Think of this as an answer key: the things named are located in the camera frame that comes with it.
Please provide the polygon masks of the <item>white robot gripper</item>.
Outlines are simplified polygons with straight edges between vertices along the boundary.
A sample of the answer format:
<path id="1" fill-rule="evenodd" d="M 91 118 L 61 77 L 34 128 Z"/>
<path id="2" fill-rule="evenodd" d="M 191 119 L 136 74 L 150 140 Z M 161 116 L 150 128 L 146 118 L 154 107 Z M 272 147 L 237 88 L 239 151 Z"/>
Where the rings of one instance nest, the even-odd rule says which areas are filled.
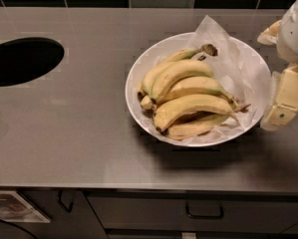
<path id="1" fill-rule="evenodd" d="M 263 45 L 275 45 L 280 58 L 298 63 L 298 0 L 257 38 Z M 298 114 L 298 64 L 290 64 L 282 73 L 273 72 L 269 102 L 260 127 L 275 131 L 291 123 Z"/>

